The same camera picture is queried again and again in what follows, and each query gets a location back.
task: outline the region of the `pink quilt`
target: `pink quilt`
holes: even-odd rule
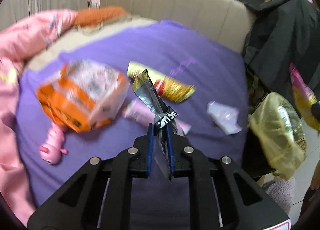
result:
[[[19,100],[18,78],[23,61],[69,29],[76,15],[72,10],[43,11],[0,33],[0,192],[25,226],[35,207],[13,131]]]

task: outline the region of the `metal rivet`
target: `metal rivet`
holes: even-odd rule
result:
[[[135,147],[131,147],[128,149],[129,154],[136,154],[138,152],[138,149]]]
[[[231,163],[231,158],[228,157],[228,156],[224,156],[221,158],[221,161],[224,163],[224,164],[230,164]]]
[[[192,153],[192,152],[193,152],[193,148],[190,147],[190,146],[184,147],[184,148],[183,148],[183,151],[184,151],[185,153]]]
[[[93,157],[90,159],[91,165],[97,165],[100,162],[100,159],[98,157]]]

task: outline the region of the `purple bed sheet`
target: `purple bed sheet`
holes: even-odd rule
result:
[[[187,135],[192,145],[209,157],[228,155],[241,162],[248,115],[242,57],[179,23],[163,20],[61,53],[40,72],[24,73],[15,131],[37,206],[91,157],[114,157],[147,132],[146,128],[119,114],[110,125],[92,132],[67,133],[64,147],[69,154],[63,156],[60,164],[52,166],[40,158],[39,146],[47,138],[51,121],[36,98],[36,89],[65,62],[75,59],[92,59],[125,74],[129,62],[136,61],[183,83],[194,84],[197,90],[185,102],[165,102],[177,111],[180,120],[192,125]],[[133,99],[137,98],[129,88],[125,104]],[[235,135],[225,135],[206,112],[210,101],[238,108],[238,124],[244,129]],[[188,180],[168,182],[155,162],[152,169],[149,179],[133,180],[131,229],[188,229]]]

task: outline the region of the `pink pig toy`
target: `pink pig toy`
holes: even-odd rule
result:
[[[52,123],[46,142],[40,146],[40,156],[48,164],[57,164],[61,159],[61,153],[68,154],[67,150],[62,149],[66,130],[66,127]]]

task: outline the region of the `black jacket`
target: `black jacket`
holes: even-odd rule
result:
[[[258,8],[247,7],[256,13],[257,19],[245,40],[246,66],[270,91],[281,94],[295,106],[289,74],[291,62],[312,90],[319,86],[319,10],[307,0],[272,0]]]

